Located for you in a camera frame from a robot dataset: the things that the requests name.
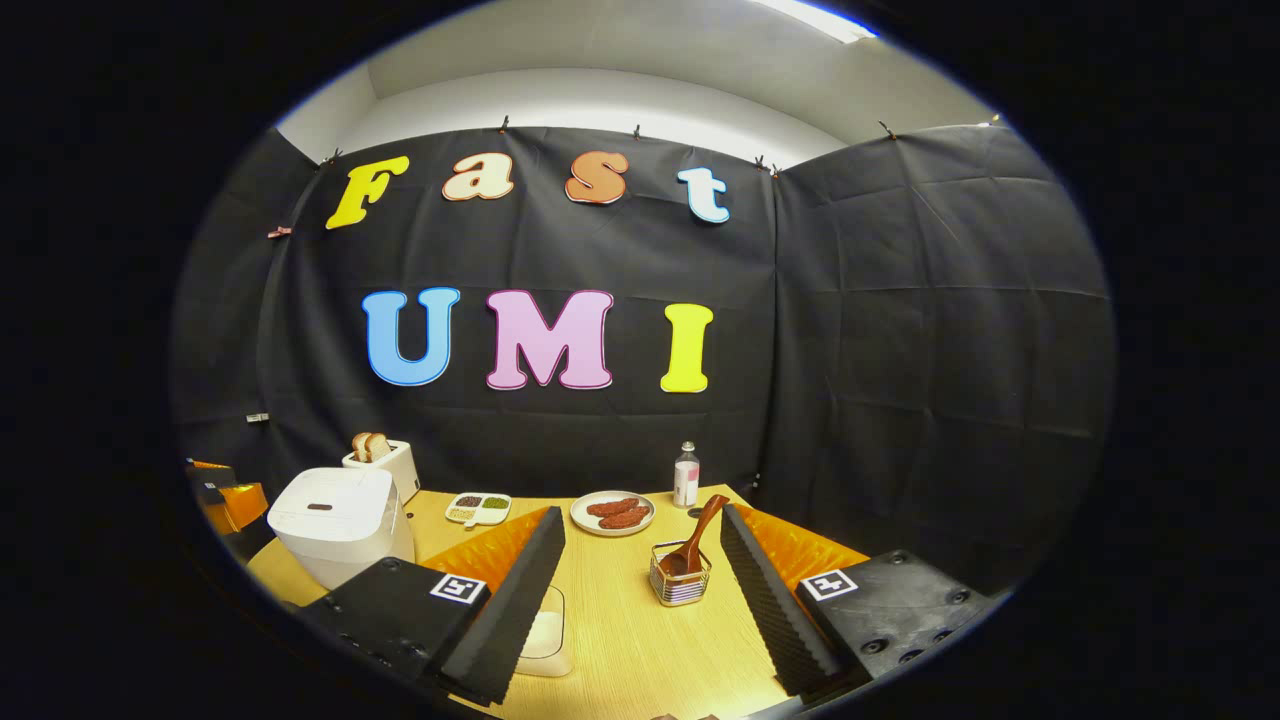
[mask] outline wooden table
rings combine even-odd
[[[699,503],[717,493],[746,505],[727,486],[701,488]],[[568,515],[573,498],[512,500],[508,520],[547,505],[564,514],[564,553],[552,585],[564,593],[573,670],[563,678],[515,675],[502,705],[454,701],[509,720],[649,720],[664,714],[732,720],[787,700],[721,548],[723,515],[703,536],[701,550],[712,561],[707,594],[692,605],[663,607],[649,587],[649,548],[686,539],[698,520],[675,507],[669,492],[645,497],[657,507],[653,523],[621,538],[575,525]],[[466,530],[445,520],[452,498],[421,491],[404,507],[413,514],[417,560],[485,532],[483,525]],[[278,538],[248,569],[279,600],[302,606],[325,594]]]

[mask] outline toast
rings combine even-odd
[[[369,436],[369,439],[365,441],[365,447],[369,448],[370,462],[378,462],[392,454],[392,446],[387,443],[387,436],[383,433]]]
[[[372,433],[360,433],[351,441],[351,448],[356,451],[356,462],[372,462],[369,457],[369,436]]]

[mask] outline blue letter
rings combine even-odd
[[[449,307],[462,295],[452,287],[433,287],[419,293],[426,307],[426,355],[408,361],[399,354],[399,310],[407,302],[402,292],[375,292],[360,304],[369,315],[369,364],[378,377],[397,386],[425,386],[449,366]]]
[[[680,170],[676,177],[689,183],[689,209],[695,215],[708,223],[723,223],[728,219],[728,210],[716,205],[716,193],[727,190],[724,181],[712,177],[707,168]]]

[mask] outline metal utensil holder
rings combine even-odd
[[[700,573],[668,575],[658,565],[663,557],[671,555],[682,544],[685,544],[685,541],[655,544],[649,556],[649,584],[653,587],[654,594],[658,596],[658,602],[667,607],[698,602],[707,593],[707,583],[712,579],[712,561],[707,559],[701,548],[698,550],[698,557],[703,562]]]

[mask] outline wooden spoon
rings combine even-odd
[[[703,570],[703,560],[698,556],[698,541],[703,538],[703,530],[710,524],[712,518],[728,502],[723,495],[713,495],[703,506],[701,515],[698,516],[698,527],[694,534],[685,541],[685,544],[676,548],[671,555],[662,559],[658,566],[668,575],[687,575]]]

